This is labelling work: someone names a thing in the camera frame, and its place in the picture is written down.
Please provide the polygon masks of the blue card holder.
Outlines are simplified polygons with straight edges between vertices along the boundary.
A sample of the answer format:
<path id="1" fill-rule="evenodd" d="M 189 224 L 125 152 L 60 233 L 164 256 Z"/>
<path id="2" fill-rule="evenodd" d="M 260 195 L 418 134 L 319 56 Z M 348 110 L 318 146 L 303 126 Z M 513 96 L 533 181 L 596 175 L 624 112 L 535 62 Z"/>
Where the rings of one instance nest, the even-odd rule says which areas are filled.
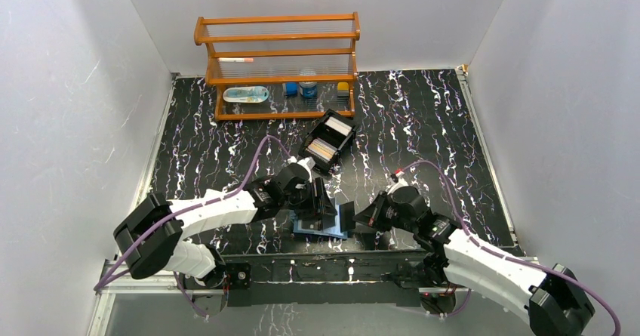
<path id="1" fill-rule="evenodd" d="M 337 239 L 347 239 L 349 237 L 349 233 L 342 233 L 340 231 L 339 212 L 338 212 L 338 210 L 337 210 L 337 216 L 335 217 L 336 225 L 334 227 L 323 229 L 322 231 L 319 231 L 319 232 L 313 232 L 313 233 L 297 233 L 297 232 L 295 232 L 294 231 L 294 227 L 295 227 L 295 223 L 296 223 L 296 221 L 298 219 L 299 219 L 299 217 L 297 217 L 295 214 L 292 215 L 293 232 L 296 233 L 296 234 L 313 235 L 313 236 L 327 236 L 327 237 L 333 237 L 333 238 L 337 238 Z"/>

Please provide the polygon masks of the black card tray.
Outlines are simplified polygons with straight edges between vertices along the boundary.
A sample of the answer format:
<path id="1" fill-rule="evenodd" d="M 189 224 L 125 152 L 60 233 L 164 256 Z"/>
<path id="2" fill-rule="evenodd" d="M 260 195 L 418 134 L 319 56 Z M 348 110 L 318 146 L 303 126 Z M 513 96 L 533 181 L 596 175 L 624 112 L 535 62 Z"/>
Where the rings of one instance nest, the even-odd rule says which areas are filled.
<path id="1" fill-rule="evenodd" d="M 352 130 L 347 137 L 325 125 L 326 120 L 331 116 L 334 116 L 340 121 L 352 126 Z M 319 119 L 319 122 L 304 137 L 303 142 L 298 149 L 297 155 L 302 158 L 314 158 L 314 168 L 316 169 L 316 171 L 321 174 L 329 174 L 331 169 L 340 161 L 343 155 L 345 155 L 350 150 L 357 130 L 358 124 L 353 119 L 342 116 L 337 111 L 328 109 L 325 114 Z M 332 158 L 331 162 L 323 162 L 319 157 L 314 156 L 306 149 L 306 147 L 316 138 L 322 139 L 323 141 L 337 149 L 337 152 Z"/>

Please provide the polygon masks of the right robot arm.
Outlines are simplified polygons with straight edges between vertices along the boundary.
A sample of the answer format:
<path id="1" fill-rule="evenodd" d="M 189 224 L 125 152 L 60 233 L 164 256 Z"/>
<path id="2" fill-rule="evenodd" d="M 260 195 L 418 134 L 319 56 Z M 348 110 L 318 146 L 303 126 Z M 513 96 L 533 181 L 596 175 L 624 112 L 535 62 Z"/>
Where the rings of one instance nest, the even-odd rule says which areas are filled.
<path id="1" fill-rule="evenodd" d="M 580 335 L 595 314 L 567 267 L 556 264 L 547 273 L 513 258 L 432 211 L 413 186 L 379 192 L 353 219 L 381 232 L 411 233 L 427 251 L 424 273 L 431 284 L 450 282 L 477 291 L 517 315 L 535 335 Z"/>

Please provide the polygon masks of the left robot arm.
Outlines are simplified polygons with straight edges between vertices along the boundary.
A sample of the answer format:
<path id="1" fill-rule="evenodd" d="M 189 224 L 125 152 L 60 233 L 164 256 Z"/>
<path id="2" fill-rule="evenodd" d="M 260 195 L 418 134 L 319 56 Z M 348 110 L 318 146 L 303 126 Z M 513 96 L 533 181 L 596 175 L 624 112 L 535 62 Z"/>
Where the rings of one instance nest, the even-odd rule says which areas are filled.
<path id="1" fill-rule="evenodd" d="M 298 219 L 338 214 L 323 179 L 313 178 L 310 166 L 299 161 L 231 193 L 208 190 L 202 198 L 174 201 L 162 193 L 150 193 L 113 236 L 133 279 L 166 270 L 216 288 L 226 275 L 220 253 L 188 239 L 221 227 L 256 223 L 283 211 L 293 212 Z"/>

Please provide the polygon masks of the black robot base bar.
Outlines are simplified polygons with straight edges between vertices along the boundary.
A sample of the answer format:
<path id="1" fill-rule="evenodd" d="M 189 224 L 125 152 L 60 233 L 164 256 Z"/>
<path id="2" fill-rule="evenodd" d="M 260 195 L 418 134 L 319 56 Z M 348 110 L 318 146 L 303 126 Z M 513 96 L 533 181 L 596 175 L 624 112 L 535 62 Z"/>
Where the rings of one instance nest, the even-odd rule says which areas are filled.
<path id="1" fill-rule="evenodd" d="M 395 304 L 449 313 L 462 288 L 432 281 L 424 257 L 419 250 L 228 256 L 229 304 Z"/>

